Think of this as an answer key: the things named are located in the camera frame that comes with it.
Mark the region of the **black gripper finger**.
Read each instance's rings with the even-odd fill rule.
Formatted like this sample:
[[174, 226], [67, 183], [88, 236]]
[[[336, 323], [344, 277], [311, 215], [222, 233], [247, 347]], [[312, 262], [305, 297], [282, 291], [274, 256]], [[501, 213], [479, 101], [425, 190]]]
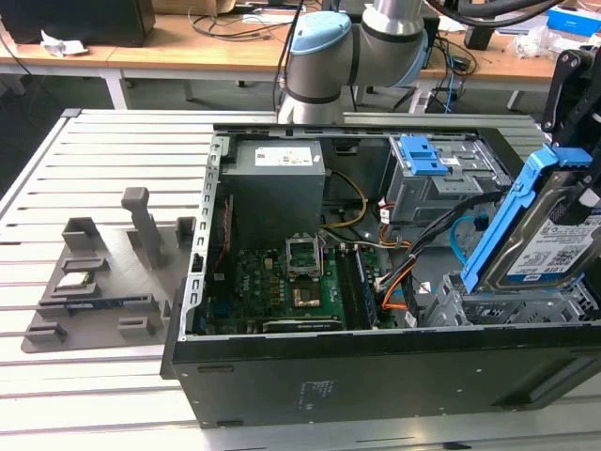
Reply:
[[557, 59], [542, 119], [542, 130], [551, 135], [552, 145], [561, 148], [581, 148], [592, 162], [581, 174], [575, 175], [574, 189], [551, 214], [561, 226], [576, 226], [592, 213], [600, 201], [600, 147], [592, 155], [578, 146], [575, 108], [582, 92], [582, 72], [591, 65], [592, 51], [566, 50]]

